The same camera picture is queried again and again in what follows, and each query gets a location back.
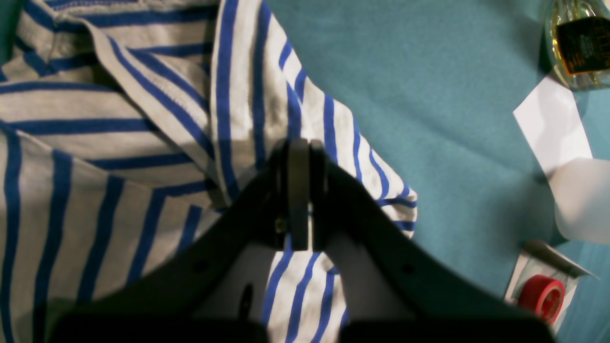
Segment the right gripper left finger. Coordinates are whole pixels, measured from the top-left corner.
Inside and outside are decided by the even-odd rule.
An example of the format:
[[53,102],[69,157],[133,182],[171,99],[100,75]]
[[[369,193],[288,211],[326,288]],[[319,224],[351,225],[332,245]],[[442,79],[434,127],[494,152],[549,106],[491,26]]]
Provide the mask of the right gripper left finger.
[[280,143],[196,243],[124,290],[79,305],[52,343],[267,343],[265,289],[279,250],[306,251],[307,139]]

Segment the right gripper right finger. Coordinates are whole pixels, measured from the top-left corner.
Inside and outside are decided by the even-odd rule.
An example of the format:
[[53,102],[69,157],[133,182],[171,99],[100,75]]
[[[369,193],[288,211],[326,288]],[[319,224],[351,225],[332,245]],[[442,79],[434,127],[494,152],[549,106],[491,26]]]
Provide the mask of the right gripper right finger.
[[313,248],[338,268],[341,343],[552,343],[540,319],[445,268],[408,239],[355,178],[309,147]]

